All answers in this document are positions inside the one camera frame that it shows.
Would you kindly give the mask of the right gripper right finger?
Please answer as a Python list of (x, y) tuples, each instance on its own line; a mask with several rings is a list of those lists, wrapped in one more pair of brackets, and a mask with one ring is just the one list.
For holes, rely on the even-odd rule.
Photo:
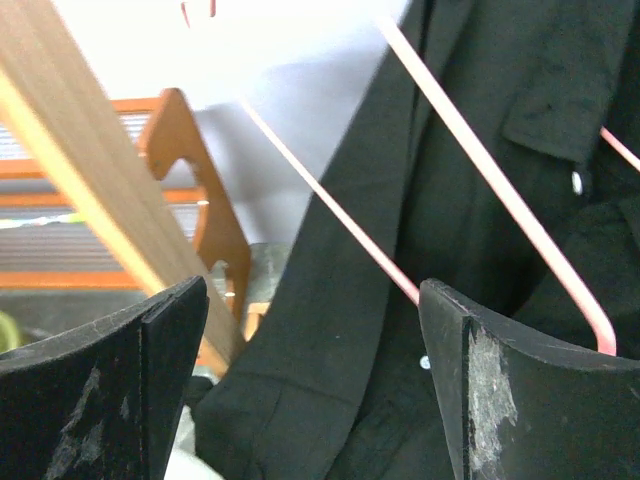
[(458, 479), (635, 479), (639, 365), (543, 334), (429, 279), (419, 315)]

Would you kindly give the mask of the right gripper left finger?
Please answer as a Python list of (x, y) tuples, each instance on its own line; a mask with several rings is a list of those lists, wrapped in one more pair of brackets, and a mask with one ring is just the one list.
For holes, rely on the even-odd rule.
[(194, 277), (2, 354), (2, 478), (163, 478), (208, 307)]

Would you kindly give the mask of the pink wire hanger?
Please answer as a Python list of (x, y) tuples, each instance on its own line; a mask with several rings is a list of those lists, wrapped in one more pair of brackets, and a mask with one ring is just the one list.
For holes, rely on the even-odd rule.
[[(419, 59), (418, 54), (410, 46), (409, 41), (397, 26), (396, 21), (387, 14), (386, 8), (379, 2), (373, 4), (370, 18), (459, 146), (583, 314), (595, 336), (597, 351), (601, 354), (615, 356), (617, 354), (616, 334), (600, 303), (565, 255), (561, 253), (559, 247), (551, 239), (540, 221), (497, 165), (487, 148), (454, 106), (428, 67)], [(345, 209), (339, 205), (328, 191), (320, 185), (319, 181), (314, 178), (249, 102), (243, 99), (241, 106), (269, 142), (311, 188), (313, 193), (321, 199), (411, 302), (417, 304), (419, 293), (416, 285), (365, 233), (363, 228), (347, 214)]]

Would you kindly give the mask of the white shirt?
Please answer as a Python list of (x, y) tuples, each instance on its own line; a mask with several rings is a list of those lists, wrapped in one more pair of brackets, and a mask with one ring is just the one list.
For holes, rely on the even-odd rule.
[(165, 480), (223, 480), (195, 453), (195, 424), (188, 406), (184, 406), (167, 464)]

